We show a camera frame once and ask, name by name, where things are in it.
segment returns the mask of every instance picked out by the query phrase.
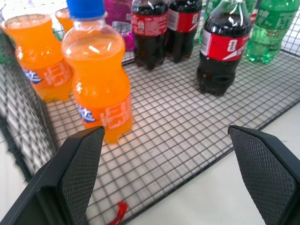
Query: orange soda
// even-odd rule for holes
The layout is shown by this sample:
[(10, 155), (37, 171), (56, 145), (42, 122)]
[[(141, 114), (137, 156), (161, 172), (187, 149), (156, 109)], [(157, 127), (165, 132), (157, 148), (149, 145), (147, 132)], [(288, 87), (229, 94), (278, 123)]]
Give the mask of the orange soda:
[(52, 32), (50, 16), (16, 16), (3, 21), (1, 28), (14, 40), (16, 57), (41, 99), (68, 100), (73, 72)]
[(65, 33), (67, 33), (73, 27), (73, 21), (70, 19), (70, 13), (68, 8), (62, 8), (56, 11), (55, 16), (63, 26)]
[[(87, 7), (99, 3), (83, 1)], [(105, 141), (116, 143), (133, 123), (130, 82), (121, 64), (125, 42), (105, 23), (104, 14), (98, 14), (99, 7), (95, 7), (98, 18), (81, 20), (72, 14), (69, 2), (74, 27), (62, 40), (62, 51), (74, 70), (72, 90), (77, 108), (86, 128), (104, 126)]]

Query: wire basket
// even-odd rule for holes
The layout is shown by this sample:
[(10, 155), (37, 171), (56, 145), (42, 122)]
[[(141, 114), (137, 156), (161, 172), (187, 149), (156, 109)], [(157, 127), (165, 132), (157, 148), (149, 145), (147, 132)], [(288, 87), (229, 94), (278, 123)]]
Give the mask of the wire basket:
[[(53, 16), (56, 2), (49, 5), (53, 30), (62, 38), (63, 29)], [(131, 82), (134, 124), (118, 144), (103, 144), (86, 212), (90, 224), (111, 222), (121, 200), (129, 205), (123, 222), (133, 219), (231, 152), (228, 125), (262, 129), (300, 102), (300, 11), (274, 61), (263, 65), (242, 59), (234, 84), (219, 98), (200, 94), (196, 82), (203, 14), (187, 61), (166, 59), (149, 72), (130, 63), (133, 53), (126, 52), (123, 64)], [(32, 175), (67, 136), (84, 127), (73, 96), (66, 102), (39, 100), (9, 38), (0, 35), (5, 39), (0, 44), (5, 59), (0, 65), (1, 130), (19, 153), (24, 174)]]

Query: blue bottle cap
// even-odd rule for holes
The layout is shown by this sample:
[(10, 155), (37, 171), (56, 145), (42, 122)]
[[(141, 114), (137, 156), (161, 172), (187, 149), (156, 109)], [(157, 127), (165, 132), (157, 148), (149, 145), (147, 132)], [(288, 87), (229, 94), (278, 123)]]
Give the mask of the blue bottle cap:
[(70, 16), (77, 19), (101, 17), (105, 14), (103, 0), (67, 0)]

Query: cola bottle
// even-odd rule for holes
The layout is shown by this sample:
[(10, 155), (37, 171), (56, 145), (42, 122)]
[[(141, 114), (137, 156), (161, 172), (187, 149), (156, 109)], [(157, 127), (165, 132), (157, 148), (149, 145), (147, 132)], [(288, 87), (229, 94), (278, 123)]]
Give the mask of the cola bottle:
[(192, 54), (201, 7), (201, 0), (169, 1), (165, 51), (175, 63), (187, 60)]
[(165, 0), (133, 0), (131, 23), (138, 66), (153, 70), (164, 63), (167, 11)]
[(245, 0), (222, 0), (204, 24), (197, 80), (201, 93), (225, 94), (251, 30)]

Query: pink package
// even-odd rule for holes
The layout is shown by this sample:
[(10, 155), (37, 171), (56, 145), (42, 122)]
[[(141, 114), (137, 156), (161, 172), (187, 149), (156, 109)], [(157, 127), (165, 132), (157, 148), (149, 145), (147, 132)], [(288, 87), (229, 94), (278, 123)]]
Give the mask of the pink package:
[(134, 49), (134, 38), (131, 33), (131, 1), (130, 0), (104, 0), (108, 16), (105, 21), (113, 26), (125, 40), (126, 50)]

